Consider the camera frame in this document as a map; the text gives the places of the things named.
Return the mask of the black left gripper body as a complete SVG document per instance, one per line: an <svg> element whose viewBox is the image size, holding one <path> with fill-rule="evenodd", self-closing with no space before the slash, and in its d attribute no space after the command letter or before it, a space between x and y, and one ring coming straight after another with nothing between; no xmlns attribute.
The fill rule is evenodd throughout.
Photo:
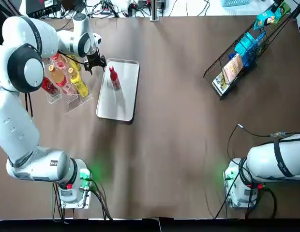
<svg viewBox="0 0 300 232"><path fill-rule="evenodd" d="M87 60L84 62L85 68L92 68L96 66L103 67L103 56L100 55L98 49L93 54L86 55L86 57Z"/></svg>

